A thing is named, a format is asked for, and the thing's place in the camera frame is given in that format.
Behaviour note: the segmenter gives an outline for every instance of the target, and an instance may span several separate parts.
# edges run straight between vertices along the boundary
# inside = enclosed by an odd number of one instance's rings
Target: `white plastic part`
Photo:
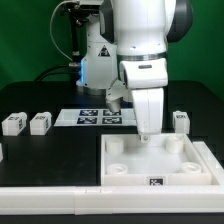
[[[27,115],[24,112],[12,113],[2,122],[4,136],[17,136],[26,127]]]
[[[2,144],[0,143],[0,163],[3,160]]]
[[[163,89],[133,90],[132,98],[138,133],[143,136],[160,133],[163,118]]]
[[[128,173],[128,167],[124,164],[111,164],[107,167],[107,174],[123,175]]]
[[[118,55],[139,56],[167,51],[165,0],[111,2]]]
[[[123,81],[124,73],[129,89],[149,89],[168,84],[165,58],[151,61],[122,61],[120,76]]]
[[[81,62],[80,87],[89,89],[108,89],[113,80],[118,77],[117,46],[108,43],[100,35],[100,23],[97,15],[89,16],[86,24],[87,53]]]
[[[124,151],[124,141],[119,137],[111,137],[106,141],[107,153],[111,155],[120,155]]]
[[[51,113],[37,113],[30,121],[30,134],[31,135],[45,135],[51,127]]]
[[[171,135],[166,138],[166,151],[172,154],[179,154],[184,151],[183,136]]]
[[[190,119],[186,112],[173,112],[173,127],[175,133],[190,133]]]
[[[183,173],[189,173],[189,174],[201,173],[201,166],[197,163],[192,162],[183,163],[180,169]]]
[[[107,140],[112,137],[123,139],[124,151],[119,156],[111,155],[105,147]],[[169,141],[172,139],[172,144],[176,147],[175,152],[167,151],[167,139]],[[209,186],[213,184],[212,173],[184,134],[151,135],[144,144],[138,135],[103,135],[101,147],[103,186]],[[119,170],[116,170],[116,166],[113,169],[114,174],[108,173],[108,167],[114,164],[127,166],[128,173],[115,174]],[[201,172],[196,172],[197,164],[200,165]]]

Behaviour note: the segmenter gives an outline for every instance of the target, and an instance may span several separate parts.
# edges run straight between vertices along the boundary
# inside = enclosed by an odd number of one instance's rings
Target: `blue light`
[[[81,71],[80,71],[80,82],[83,83],[84,82],[84,60],[81,61]]]

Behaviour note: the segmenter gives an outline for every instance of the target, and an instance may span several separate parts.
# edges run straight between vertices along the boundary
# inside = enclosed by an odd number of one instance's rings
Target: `white platform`
[[[132,175],[132,180],[137,180],[130,186],[121,186],[115,182],[113,185],[105,186],[108,174],[105,167],[112,161],[105,155],[105,140],[109,136],[102,136],[102,178],[104,182],[99,187],[29,187],[29,188],[0,188],[0,214],[113,214],[113,213],[184,213],[184,212],[224,212],[224,171],[215,157],[212,155],[208,147],[203,142],[189,143],[184,136],[183,155],[173,154],[174,159],[166,158],[167,155],[162,153],[164,150],[164,142],[167,135],[157,136],[159,139],[153,147],[152,143],[148,143],[152,148],[145,150],[146,147],[139,149],[138,158],[135,163],[135,151],[133,146],[138,145],[137,136],[119,136],[128,139],[124,142],[124,150],[118,150],[129,155],[133,155],[131,160],[133,167],[127,163],[128,172],[124,172],[123,177]],[[151,159],[149,156],[159,156],[161,161]],[[125,158],[119,155],[112,162],[125,162]],[[188,178],[187,173],[180,172],[180,165],[183,162],[194,162],[201,165],[201,173],[195,173],[197,178],[199,174],[202,176],[210,176],[211,182],[198,185],[197,182],[188,184],[172,183],[167,175],[182,175]],[[138,181],[135,175],[143,173],[142,180]],[[150,177],[165,177],[164,185],[149,185]]]

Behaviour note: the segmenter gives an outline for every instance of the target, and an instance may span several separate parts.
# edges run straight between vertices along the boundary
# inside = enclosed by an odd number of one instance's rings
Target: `small white block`
[[[26,113],[12,113],[2,122],[3,135],[17,136],[26,127],[26,120]]]
[[[51,113],[37,113],[30,121],[30,134],[31,135],[45,135],[51,127]]]
[[[173,112],[173,127],[175,133],[190,133],[190,119],[186,112]]]

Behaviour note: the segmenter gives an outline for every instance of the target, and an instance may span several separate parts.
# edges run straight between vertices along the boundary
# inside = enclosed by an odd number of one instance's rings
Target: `black cable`
[[[50,72],[55,71],[55,70],[58,70],[58,69],[61,69],[61,68],[69,68],[69,66],[68,65],[56,65],[56,66],[53,66],[51,68],[48,68],[47,70],[41,72],[40,75],[38,75],[34,79],[34,82],[40,82],[43,78],[45,78],[46,76],[48,76],[48,74]]]
[[[43,75],[37,82],[41,82],[46,77],[52,76],[52,75],[72,75],[72,72],[53,72],[53,73],[47,73],[47,74]]]

